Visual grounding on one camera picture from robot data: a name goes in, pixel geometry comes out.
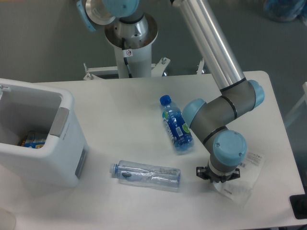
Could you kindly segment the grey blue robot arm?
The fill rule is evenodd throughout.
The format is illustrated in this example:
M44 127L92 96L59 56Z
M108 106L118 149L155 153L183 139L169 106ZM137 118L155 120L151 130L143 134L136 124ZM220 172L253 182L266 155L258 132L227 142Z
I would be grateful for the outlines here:
M157 37L155 19L145 13L137 0L79 0L77 9L85 25L94 31L105 28L114 47L121 78L150 77L151 55L134 55L152 45ZM216 18L205 0L180 0L178 6L221 95L207 103L190 102L181 115L185 124L202 142L210 157L196 175L211 182L226 182L240 177L238 165L246 153L246 141L227 125L243 115L240 93L250 87L224 39Z

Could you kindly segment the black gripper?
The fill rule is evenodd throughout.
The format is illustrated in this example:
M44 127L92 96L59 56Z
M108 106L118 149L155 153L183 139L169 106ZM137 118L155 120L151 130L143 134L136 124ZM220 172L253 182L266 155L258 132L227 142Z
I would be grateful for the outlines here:
M211 183L224 183L226 181L231 181L234 179L240 178L240 169L236 168L234 172L223 174L223 175L217 175L212 171L208 172L207 167L196 167L196 176L203 179L203 180L210 180Z

